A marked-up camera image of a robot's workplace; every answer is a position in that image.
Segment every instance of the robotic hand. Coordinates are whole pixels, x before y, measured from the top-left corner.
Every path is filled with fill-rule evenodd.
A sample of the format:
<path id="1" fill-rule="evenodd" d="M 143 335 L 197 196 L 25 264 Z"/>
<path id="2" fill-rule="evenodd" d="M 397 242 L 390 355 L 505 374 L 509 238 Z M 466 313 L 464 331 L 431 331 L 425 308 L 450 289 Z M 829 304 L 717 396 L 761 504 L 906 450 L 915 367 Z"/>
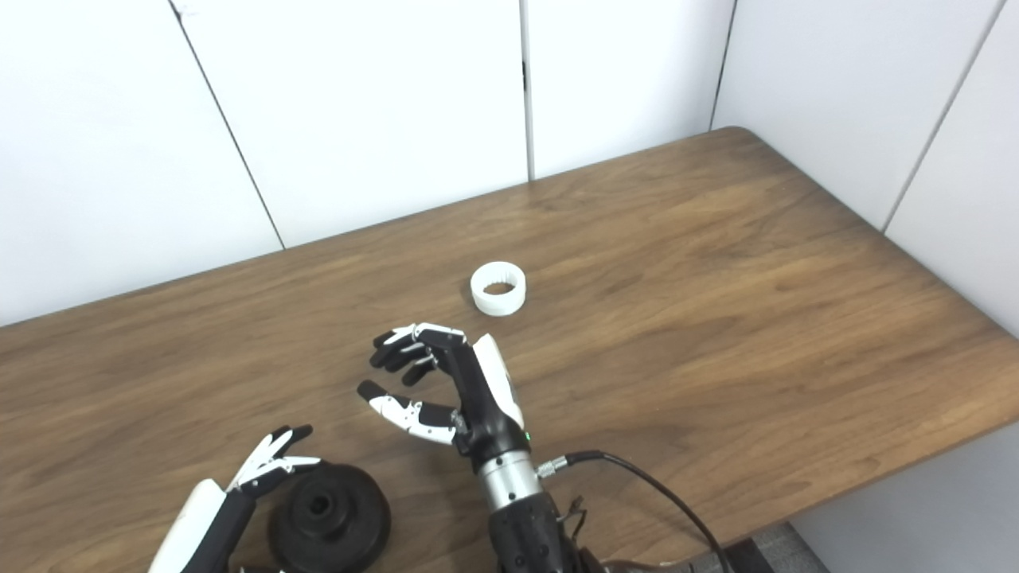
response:
<path id="1" fill-rule="evenodd" d="M 529 436 L 495 340 L 473 346 L 461 330 L 411 324 L 375 338 L 375 368 L 395 372 L 412 364 L 414 385 L 439 369 L 452 377 L 460 408 L 412 402 L 365 380 L 358 394 L 385 419 L 412 435 L 449 444 L 471 460 L 489 507 L 488 530 L 502 573 L 594 573 L 602 567 L 565 532 L 558 510 L 531 463 Z"/>
<path id="2" fill-rule="evenodd" d="M 256 500 L 290 474 L 310 470 L 321 461 L 286 456 L 290 446 L 311 433 L 310 425 L 283 426 L 265 436 L 225 490 L 212 479 L 200 481 L 159 546 L 149 573 L 225 572 L 227 560 L 255 512 Z"/>

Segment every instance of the cable connector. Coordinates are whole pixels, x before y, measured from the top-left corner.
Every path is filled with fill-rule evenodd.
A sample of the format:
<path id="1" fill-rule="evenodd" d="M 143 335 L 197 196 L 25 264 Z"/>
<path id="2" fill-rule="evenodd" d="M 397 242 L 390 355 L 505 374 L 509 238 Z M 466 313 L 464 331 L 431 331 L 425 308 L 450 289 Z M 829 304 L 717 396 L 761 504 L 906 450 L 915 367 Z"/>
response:
<path id="1" fill-rule="evenodd" d="M 534 470 L 534 473 L 538 476 L 538 479 L 545 479 L 569 465 L 570 462 L 567 461 L 567 457 L 559 456 L 554 460 L 549 460 L 538 466 L 538 468 Z"/>

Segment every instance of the silver metal cylinder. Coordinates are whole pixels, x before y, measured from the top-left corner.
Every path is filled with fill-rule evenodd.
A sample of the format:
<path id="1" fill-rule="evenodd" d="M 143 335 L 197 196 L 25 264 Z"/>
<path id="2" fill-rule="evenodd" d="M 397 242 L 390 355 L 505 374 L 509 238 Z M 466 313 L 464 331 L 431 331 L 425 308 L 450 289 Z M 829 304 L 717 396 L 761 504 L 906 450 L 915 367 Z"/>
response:
<path id="1" fill-rule="evenodd" d="M 543 490 L 531 465 L 531 456 L 522 451 L 489 460 L 478 470 L 478 478 L 492 512 Z"/>

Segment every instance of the white robotic hand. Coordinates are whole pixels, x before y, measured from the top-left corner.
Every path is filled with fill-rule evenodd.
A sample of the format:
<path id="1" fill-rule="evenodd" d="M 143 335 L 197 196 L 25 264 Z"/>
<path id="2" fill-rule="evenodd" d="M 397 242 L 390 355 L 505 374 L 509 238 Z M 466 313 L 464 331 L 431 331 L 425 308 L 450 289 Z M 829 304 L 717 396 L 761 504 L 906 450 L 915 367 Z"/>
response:
<path id="1" fill-rule="evenodd" d="M 256 500 L 289 475 L 310 470 L 321 461 L 285 455 L 290 446 L 311 433 L 312 427 L 304 425 L 283 426 L 266 435 L 225 490 L 212 479 L 200 481 L 159 546 L 149 573 L 225 572 L 230 554 L 255 512 Z"/>
<path id="2" fill-rule="evenodd" d="M 358 394 L 404 431 L 454 445 L 462 453 L 477 451 L 479 440 L 486 441 L 499 433 L 495 426 L 503 418 L 512 420 L 516 434 L 526 436 L 509 374 L 490 334 L 472 346 L 463 330 L 424 322 L 393 328 L 377 336 L 373 345 L 375 354 L 368 361 L 373 367 L 395 372 L 411 365 L 403 376 L 405 385 L 414 385 L 428 372 L 439 369 L 452 377 L 460 394 L 458 410 L 389 394 L 372 380 L 361 382 Z M 519 442 L 516 434 L 512 440 Z"/>

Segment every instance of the white plastic ring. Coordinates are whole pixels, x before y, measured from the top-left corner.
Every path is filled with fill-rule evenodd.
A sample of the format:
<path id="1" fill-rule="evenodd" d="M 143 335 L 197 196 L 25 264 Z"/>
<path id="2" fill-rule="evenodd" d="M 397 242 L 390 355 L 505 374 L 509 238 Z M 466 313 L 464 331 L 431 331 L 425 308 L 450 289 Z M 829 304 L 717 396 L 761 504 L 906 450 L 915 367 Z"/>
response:
<path id="1" fill-rule="evenodd" d="M 492 295 L 485 289 L 504 282 L 513 287 L 508 293 Z M 520 267 L 503 261 L 485 263 L 471 276 L 471 294 L 478 310 L 488 316 L 507 316 L 524 306 L 527 297 L 527 277 Z"/>

